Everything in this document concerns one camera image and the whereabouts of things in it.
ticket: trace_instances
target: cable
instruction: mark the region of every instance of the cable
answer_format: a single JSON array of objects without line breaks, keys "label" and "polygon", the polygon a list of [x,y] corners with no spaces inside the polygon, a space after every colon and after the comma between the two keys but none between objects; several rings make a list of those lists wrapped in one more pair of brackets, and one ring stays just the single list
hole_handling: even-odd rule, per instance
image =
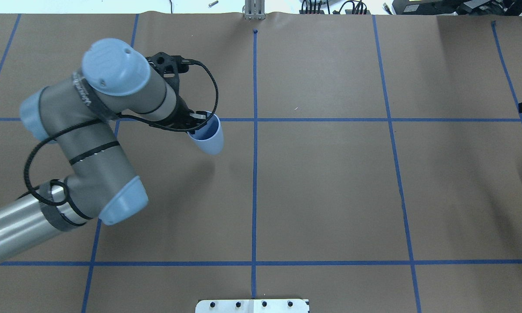
[{"label": "cable", "polygon": [[203,63],[196,61],[196,60],[188,59],[188,61],[190,61],[191,65],[201,66],[205,70],[205,72],[207,72],[207,75],[209,75],[209,77],[211,78],[211,81],[213,81],[213,86],[215,87],[215,105],[213,106],[213,111],[211,112],[211,115],[207,116],[207,119],[205,119],[203,122],[201,122],[199,125],[197,125],[195,127],[188,128],[188,129],[179,129],[179,128],[166,127],[166,126],[160,125],[158,123],[148,121],[146,119],[142,119],[141,117],[136,117],[134,115],[118,113],[117,114],[118,117],[120,117],[121,119],[132,119],[132,120],[140,121],[140,122],[146,123],[147,125],[149,125],[151,127],[155,127],[155,128],[162,129],[162,130],[176,131],[178,133],[185,133],[188,131],[198,130],[201,127],[207,125],[207,122],[213,117],[213,115],[215,114],[215,111],[217,111],[217,106],[219,103],[219,88],[218,88],[217,82],[215,81],[215,78],[213,77],[213,74],[211,74],[211,71],[209,71],[207,66],[205,66]]},{"label": "cable", "polygon": [[354,11],[354,8],[356,7],[355,2],[352,1],[352,0],[348,0],[348,1],[344,2],[344,3],[342,4],[342,6],[340,6],[340,8],[338,9],[338,14],[340,14],[340,12],[342,12],[342,8],[343,8],[344,5],[346,5],[347,3],[351,3],[351,4],[352,4],[352,11]]},{"label": "cable", "polygon": [[367,6],[363,2],[363,0],[360,0],[360,2],[358,2],[356,8],[352,10],[352,14],[367,14]]},{"label": "cable", "polygon": [[[207,119],[205,119],[199,125],[197,125],[195,127],[192,127],[192,128],[189,128],[189,129],[176,129],[176,128],[164,127],[164,126],[159,125],[157,123],[148,121],[146,119],[142,119],[141,117],[134,117],[133,115],[125,115],[125,114],[122,114],[122,113],[118,113],[117,114],[118,117],[141,121],[141,122],[146,123],[147,125],[152,126],[152,127],[157,127],[157,128],[160,128],[160,129],[169,130],[169,131],[176,131],[176,132],[194,131],[194,130],[200,129],[201,127],[204,127],[207,124],[207,122],[213,117],[213,115],[215,114],[215,111],[217,111],[217,106],[218,106],[218,103],[219,103],[219,88],[218,88],[217,82],[215,81],[215,78],[213,77],[213,74],[211,74],[211,71],[209,71],[207,66],[205,66],[200,61],[196,61],[196,60],[192,60],[192,59],[188,59],[188,61],[190,62],[191,65],[199,65],[199,66],[201,66],[205,70],[205,72],[207,72],[207,75],[209,75],[209,77],[211,78],[211,81],[213,81],[213,86],[215,87],[215,105],[213,106],[213,111],[211,112],[211,115],[209,115],[207,117]],[[58,133],[55,133],[54,135],[51,135],[51,136],[47,137],[46,139],[44,139],[43,141],[41,141],[40,143],[38,143],[35,146],[35,148],[33,148],[31,153],[29,154],[29,156],[27,157],[27,160],[25,162],[25,166],[23,167],[23,182],[25,183],[25,187],[27,188],[27,192],[25,192],[19,198],[22,198],[24,196],[27,196],[28,194],[31,194],[31,196],[35,197],[37,200],[39,200],[40,202],[46,204],[47,206],[61,206],[62,204],[65,204],[66,202],[69,202],[70,201],[70,190],[68,189],[68,186],[66,184],[64,184],[63,182],[60,182],[58,180],[54,181],[54,185],[62,187],[62,189],[64,190],[64,195],[65,195],[64,200],[59,201],[59,202],[55,202],[55,201],[50,201],[47,198],[44,198],[43,196],[41,196],[37,192],[37,190],[39,189],[39,186],[33,187],[33,185],[31,184],[31,180],[30,180],[31,164],[33,163],[33,159],[35,158],[35,156],[37,155],[39,150],[41,148],[43,148],[44,145],[48,144],[49,142],[51,142],[53,140],[56,140],[58,137],[66,134],[66,133],[69,133],[70,131],[74,131],[76,129],[80,129],[80,128],[83,128],[83,127],[88,127],[88,126],[91,126],[91,125],[95,125],[97,123],[102,123],[102,121],[100,119],[94,119],[94,120],[89,120],[89,121],[85,121],[85,122],[82,122],[82,123],[78,123],[76,125],[73,125],[71,127],[66,128],[64,130],[58,131]]]},{"label": "cable", "polygon": [[37,144],[37,146],[35,146],[35,148],[33,148],[33,151],[31,151],[31,153],[27,157],[27,161],[25,162],[25,166],[23,167],[23,181],[25,183],[25,187],[27,188],[27,192],[28,192],[28,193],[24,194],[23,196],[26,196],[27,194],[31,194],[31,196],[34,196],[37,200],[46,204],[47,206],[61,206],[62,204],[68,202],[68,200],[70,199],[70,191],[68,190],[68,187],[66,186],[66,184],[64,184],[62,182],[60,182],[61,184],[58,183],[57,185],[62,187],[62,189],[64,189],[64,195],[66,195],[66,196],[65,196],[64,200],[62,200],[60,202],[50,201],[47,198],[44,198],[43,196],[41,196],[39,193],[37,193],[38,187],[36,187],[36,188],[33,187],[33,185],[31,184],[30,177],[29,177],[29,170],[31,167],[31,163],[33,162],[33,159],[37,155],[38,151],[41,148],[43,148],[44,145],[48,144],[49,142],[57,139],[58,137],[64,135],[65,133],[69,133],[70,131],[80,129],[83,127],[87,127],[87,126],[91,126],[91,125],[95,125],[96,123],[101,123],[101,122],[102,121],[100,119],[95,119],[95,120],[90,120],[90,121],[86,121],[83,123],[78,123],[74,126],[71,126],[64,130],[58,131],[58,133],[55,133],[54,135],[48,137],[47,139],[44,139],[39,144]]},{"label": "cable", "polygon": [[388,7],[388,4],[383,3],[383,10],[385,10],[388,14],[392,15],[391,8]]}]

